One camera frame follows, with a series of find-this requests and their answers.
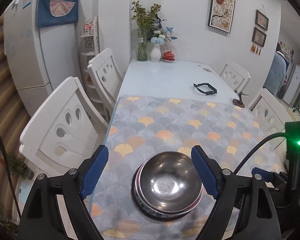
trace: white refrigerator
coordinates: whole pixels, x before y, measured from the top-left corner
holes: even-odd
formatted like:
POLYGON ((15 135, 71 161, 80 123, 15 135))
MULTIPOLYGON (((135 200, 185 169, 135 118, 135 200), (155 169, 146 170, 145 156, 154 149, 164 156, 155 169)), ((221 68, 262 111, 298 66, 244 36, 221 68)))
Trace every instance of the white refrigerator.
POLYGON ((291 103, 295 93, 300 84, 300 67, 298 65, 292 70, 292 73, 289 78, 289 84, 286 88, 285 94, 283 96, 283 101, 285 101, 288 105, 291 103))
POLYGON ((37 28, 38 0, 15 0, 4 13, 5 54, 30 116, 67 77, 79 77, 74 24, 37 28))

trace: chair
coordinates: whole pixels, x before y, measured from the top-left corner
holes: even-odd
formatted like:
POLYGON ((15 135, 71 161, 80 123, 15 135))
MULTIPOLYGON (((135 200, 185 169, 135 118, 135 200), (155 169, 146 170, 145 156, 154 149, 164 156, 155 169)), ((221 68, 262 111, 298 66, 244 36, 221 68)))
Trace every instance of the chair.
MULTIPOLYGON (((254 99, 249 103, 248 108, 253 112, 256 121, 266 136, 284 131, 286 122, 292 122, 291 117, 279 103, 279 101, 265 88, 261 88, 254 99)), ((276 154, 282 160, 286 155, 286 143, 284 138, 278 137, 270 140, 276 154)))
POLYGON ((19 148, 50 176, 65 174, 99 146, 91 120, 106 133, 108 124, 90 102, 77 77, 64 80, 35 112, 21 133, 19 148))
POLYGON ((88 71, 92 82, 111 115, 123 80, 112 50, 105 49, 89 63, 88 71))
POLYGON ((228 60, 219 75, 231 89, 242 92, 250 80, 250 74, 232 60, 228 60))

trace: black cable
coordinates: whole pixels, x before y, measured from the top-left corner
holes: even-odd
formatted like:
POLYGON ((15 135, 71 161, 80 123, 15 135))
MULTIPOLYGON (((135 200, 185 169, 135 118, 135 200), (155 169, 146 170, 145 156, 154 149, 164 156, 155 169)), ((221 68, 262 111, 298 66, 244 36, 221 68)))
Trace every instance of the black cable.
POLYGON ((239 163, 239 165, 235 168, 234 174, 237 174, 238 171, 242 168, 242 166, 247 162, 247 160, 262 146, 264 145, 267 141, 270 141, 273 138, 276 137, 285 137, 285 138, 290 138, 290 135, 284 133, 284 132, 278 132, 278 133, 273 133, 263 140, 261 140, 248 154, 247 156, 244 157, 244 159, 239 163))
POLYGON ((10 174, 10 169, 9 169, 9 165, 8 165, 7 153, 6 153, 6 149, 4 148, 4 144, 3 144, 3 141, 2 141, 1 135, 0 135, 0 149, 2 151, 4 162, 6 163, 6 171, 7 171, 7 176, 8 176, 10 189, 12 191, 14 202, 17 206, 18 215, 21 219, 21 212, 20 212, 20 209, 19 209, 19 206, 18 206, 17 197, 16 197, 16 194, 14 193, 14 189, 13 189, 13 185, 12 185, 12 181, 11 181, 11 174, 10 174))

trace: picture frame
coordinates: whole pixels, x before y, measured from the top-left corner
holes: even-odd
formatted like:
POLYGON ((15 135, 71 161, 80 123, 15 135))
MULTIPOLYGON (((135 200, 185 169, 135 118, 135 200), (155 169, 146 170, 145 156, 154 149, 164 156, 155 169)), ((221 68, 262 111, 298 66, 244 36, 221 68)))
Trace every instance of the picture frame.
POLYGON ((259 10, 256 10, 255 23, 256 25, 258 25, 259 27, 267 31, 269 25, 269 18, 265 16, 263 13, 261 13, 259 10))
POLYGON ((266 38, 267 38, 267 34, 265 34, 262 30, 258 29, 257 27, 254 27, 253 35, 252 35, 253 42, 260 45, 261 47, 264 47, 266 38))
POLYGON ((230 33, 235 0, 211 0, 208 26, 230 33))

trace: blue jacket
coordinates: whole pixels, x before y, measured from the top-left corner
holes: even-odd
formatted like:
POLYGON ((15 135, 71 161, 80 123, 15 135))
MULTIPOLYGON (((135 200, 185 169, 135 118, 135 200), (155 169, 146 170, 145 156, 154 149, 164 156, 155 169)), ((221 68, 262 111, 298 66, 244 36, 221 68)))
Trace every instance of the blue jacket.
POLYGON ((278 94, 283 85, 284 77, 286 75, 286 66, 286 61, 283 57, 280 54, 275 53, 264 84, 264 87, 274 96, 278 94))

